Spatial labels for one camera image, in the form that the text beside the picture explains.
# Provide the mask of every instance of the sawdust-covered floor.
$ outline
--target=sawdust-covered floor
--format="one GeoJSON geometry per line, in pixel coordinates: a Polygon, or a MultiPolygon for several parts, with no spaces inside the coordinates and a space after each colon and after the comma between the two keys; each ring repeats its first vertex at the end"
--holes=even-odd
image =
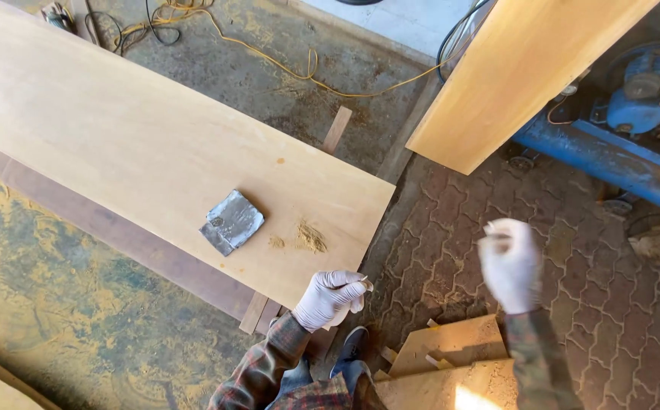
{"type": "MultiPolygon", "coordinates": [[[[34,0],[10,3],[39,9],[34,0]]],[[[122,25],[145,19],[141,2],[90,3],[122,25]]],[[[299,72],[314,47],[318,78],[338,89],[378,90],[421,71],[287,6],[216,0],[210,9],[226,35],[299,72]]],[[[149,36],[126,58],[314,146],[340,105],[353,109],[336,156],[371,173],[425,82],[372,99],[341,98],[219,39],[204,14],[178,27],[179,43],[165,47],[149,36]]],[[[238,325],[0,183],[0,364],[62,408],[203,408],[259,340],[238,325]]]]}

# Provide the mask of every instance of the sawdust pile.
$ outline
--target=sawdust pile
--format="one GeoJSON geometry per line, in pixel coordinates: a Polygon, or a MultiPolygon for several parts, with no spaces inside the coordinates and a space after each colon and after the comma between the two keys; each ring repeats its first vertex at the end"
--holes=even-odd
{"type": "Polygon", "coordinates": [[[270,235],[270,246],[275,249],[282,249],[285,247],[284,239],[278,237],[277,235],[270,235]]]}
{"type": "Polygon", "coordinates": [[[299,221],[297,226],[297,243],[295,247],[313,252],[327,252],[328,250],[325,245],[325,236],[319,230],[309,226],[304,219],[299,221]]]}

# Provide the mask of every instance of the shoe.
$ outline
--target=shoe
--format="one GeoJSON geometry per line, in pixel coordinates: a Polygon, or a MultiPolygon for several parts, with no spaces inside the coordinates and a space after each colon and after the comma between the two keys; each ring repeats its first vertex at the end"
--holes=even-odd
{"type": "Polygon", "coordinates": [[[368,329],[366,329],[365,326],[358,326],[347,335],[345,342],[343,343],[343,349],[340,350],[340,356],[338,356],[335,366],[330,370],[330,378],[333,377],[335,367],[338,363],[352,362],[353,360],[361,359],[363,356],[363,350],[366,348],[369,338],[368,329]]]}

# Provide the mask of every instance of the white latex glove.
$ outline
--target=white latex glove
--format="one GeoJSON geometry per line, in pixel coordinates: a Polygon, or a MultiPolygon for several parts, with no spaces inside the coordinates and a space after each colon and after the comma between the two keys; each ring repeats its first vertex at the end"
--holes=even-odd
{"type": "Polygon", "coordinates": [[[318,272],[313,275],[292,316],[312,333],[327,325],[341,311],[358,313],[363,309],[363,294],[373,285],[363,275],[350,271],[318,272]]]}
{"type": "Polygon", "coordinates": [[[485,284],[508,314],[538,307],[541,256],[531,229],[516,219],[497,219],[479,242],[485,284]]]}

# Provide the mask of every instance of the yellow extension cord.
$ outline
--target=yellow extension cord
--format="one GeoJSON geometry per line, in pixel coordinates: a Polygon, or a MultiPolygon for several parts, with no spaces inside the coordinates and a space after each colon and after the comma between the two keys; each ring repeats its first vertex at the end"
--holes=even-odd
{"type": "MultiPolygon", "coordinates": [[[[298,73],[292,71],[287,66],[280,63],[276,59],[270,57],[269,55],[265,54],[264,52],[257,49],[256,47],[253,47],[250,44],[247,44],[247,43],[245,43],[241,40],[233,39],[231,37],[225,36],[224,33],[221,32],[221,29],[218,27],[218,24],[216,24],[216,21],[214,20],[213,15],[207,9],[207,7],[213,5],[213,1],[214,0],[189,0],[189,3],[182,4],[182,3],[179,2],[179,0],[166,0],[166,2],[163,3],[162,5],[160,5],[158,7],[158,10],[156,10],[156,12],[153,14],[155,17],[153,18],[152,24],[153,24],[153,26],[158,26],[158,25],[163,25],[163,24],[168,24],[168,23],[174,23],[176,21],[181,21],[185,18],[188,18],[188,17],[190,17],[194,14],[206,13],[206,14],[208,14],[208,17],[211,19],[211,23],[213,24],[213,27],[216,29],[216,32],[218,32],[218,35],[223,40],[238,43],[238,44],[242,44],[244,47],[248,48],[249,50],[252,50],[253,52],[256,52],[257,54],[264,57],[265,59],[273,62],[275,65],[280,67],[280,69],[286,71],[287,73],[289,73],[290,75],[292,75],[295,78],[308,79],[308,80],[316,83],[320,87],[325,88],[326,90],[337,94],[338,96],[350,97],[350,98],[376,97],[376,96],[379,96],[383,93],[387,93],[388,91],[391,91],[395,88],[401,87],[402,85],[406,85],[410,82],[413,82],[417,79],[420,79],[421,77],[425,76],[426,74],[431,73],[435,69],[443,66],[445,63],[451,61],[454,57],[456,57],[457,54],[459,54],[459,52],[463,50],[464,46],[467,43],[469,43],[470,39],[474,36],[474,34],[482,26],[482,24],[477,25],[477,27],[474,29],[474,31],[467,37],[467,39],[459,47],[459,50],[457,52],[452,54],[446,60],[442,61],[441,64],[431,67],[429,70],[424,71],[422,74],[419,74],[419,75],[417,75],[416,77],[414,77],[412,79],[407,79],[406,81],[399,82],[398,84],[392,85],[389,88],[387,88],[385,90],[382,90],[382,91],[379,91],[377,93],[372,93],[372,94],[348,94],[348,93],[341,93],[340,91],[333,89],[329,85],[326,85],[325,83],[315,79],[315,73],[317,72],[317,66],[318,66],[318,57],[317,57],[317,51],[314,48],[310,48],[308,53],[307,53],[307,75],[301,75],[301,74],[298,74],[298,73]]],[[[494,7],[494,5],[489,8],[489,11],[487,11],[487,14],[485,14],[485,16],[482,18],[482,20],[487,18],[487,16],[489,15],[489,12],[492,11],[493,7],[494,7]]],[[[125,50],[128,47],[132,46],[135,42],[138,42],[141,39],[143,39],[145,37],[145,35],[150,31],[150,26],[149,26],[148,22],[146,21],[146,22],[143,22],[143,23],[137,23],[137,24],[133,24],[129,27],[126,27],[121,32],[121,36],[123,38],[126,38],[127,35],[129,35],[131,33],[134,33],[134,32],[138,32],[138,31],[142,31],[142,33],[136,35],[135,37],[133,37],[133,39],[131,39],[131,41],[125,46],[125,50]]],[[[113,39],[113,43],[115,44],[116,47],[119,46],[119,41],[120,41],[120,36],[116,36],[113,39]]]]}

